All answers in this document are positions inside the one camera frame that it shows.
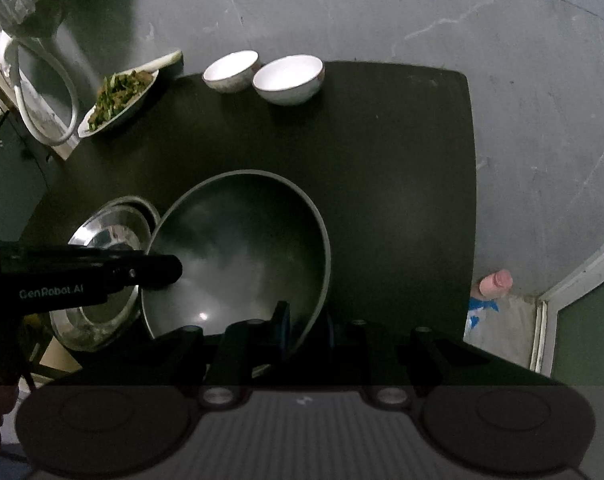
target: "logo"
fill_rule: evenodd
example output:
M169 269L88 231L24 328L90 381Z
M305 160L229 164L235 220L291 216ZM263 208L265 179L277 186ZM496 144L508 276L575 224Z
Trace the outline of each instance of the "logo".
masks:
M32 300L34 298L50 298L51 296L64 296L65 294L78 294L82 292L84 292L83 283L80 283L79 285L63 286L61 288L56 286L51 288L48 288L48 286L43 286L42 288L36 288L35 290L21 290L20 299Z

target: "white door frame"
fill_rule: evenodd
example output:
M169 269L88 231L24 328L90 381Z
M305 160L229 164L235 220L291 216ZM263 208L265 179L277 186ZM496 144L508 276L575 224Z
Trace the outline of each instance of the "white door frame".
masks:
M559 311L602 283L604 283L604 244L574 272L539 297L538 316L543 307L546 310L546 323L545 325L541 323L543 343L539 345L538 350L541 358L537 359L540 364L538 371L543 375L550 377L552 370Z

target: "table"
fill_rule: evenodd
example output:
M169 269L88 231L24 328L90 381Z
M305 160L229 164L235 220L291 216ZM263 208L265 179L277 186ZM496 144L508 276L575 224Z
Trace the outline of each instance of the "table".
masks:
M466 77L366 62L330 62L326 74L322 91L294 108L252 89L217 94L199 75L158 81L132 122L80 143L21 241L64 244L119 196L140 195L162 214L216 174L272 171L325 221L335 319L461 337L475 230Z

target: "screw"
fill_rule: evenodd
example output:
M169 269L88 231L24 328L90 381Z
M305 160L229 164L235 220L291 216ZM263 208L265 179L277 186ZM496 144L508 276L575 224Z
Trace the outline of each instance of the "screw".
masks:
M377 400L382 404L401 404L409 398L408 394L401 388L390 386L382 388L377 393Z
M228 388L215 386L206 390L202 395L202 398L209 404L224 406L233 401L233 392Z

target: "pink bottle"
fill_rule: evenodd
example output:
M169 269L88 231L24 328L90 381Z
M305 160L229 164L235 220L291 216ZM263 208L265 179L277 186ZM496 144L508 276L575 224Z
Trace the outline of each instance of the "pink bottle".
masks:
M506 269L493 272L479 283L474 283L470 288L470 296L476 300L488 301L496 300L507 295L513 286L513 277Z

